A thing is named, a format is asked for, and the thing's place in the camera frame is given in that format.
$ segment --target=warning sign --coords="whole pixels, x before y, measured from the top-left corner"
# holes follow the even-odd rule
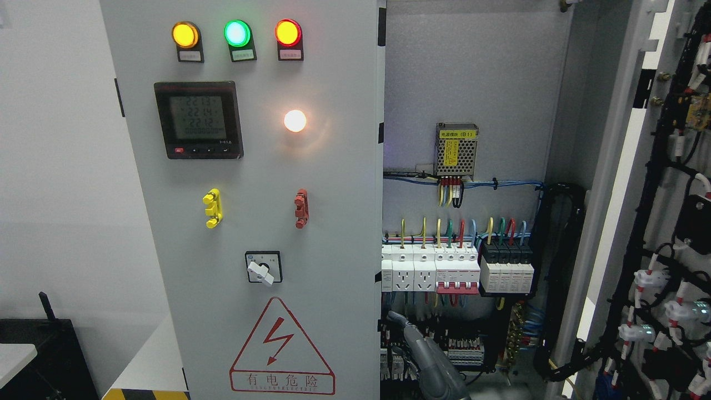
[[[280,298],[270,298],[230,369],[233,391],[336,393],[336,375]]]

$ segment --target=white indicator light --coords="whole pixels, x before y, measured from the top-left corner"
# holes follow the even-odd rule
[[[292,132],[301,132],[306,127],[306,115],[301,110],[291,110],[284,116],[284,126]]]

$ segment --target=lcd display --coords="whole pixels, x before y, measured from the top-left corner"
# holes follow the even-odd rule
[[[170,107],[177,139],[227,138],[220,96],[172,96]]]

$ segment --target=electrical socket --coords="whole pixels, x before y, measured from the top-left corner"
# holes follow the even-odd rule
[[[415,276],[412,289],[415,292],[434,292],[437,289],[435,278],[437,267],[434,261],[415,261]]]
[[[392,291],[409,292],[415,283],[415,265],[412,261],[392,262]]]

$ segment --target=yellow black hazard stripe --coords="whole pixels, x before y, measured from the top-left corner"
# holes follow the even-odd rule
[[[190,400],[187,391],[110,389],[103,400]]]

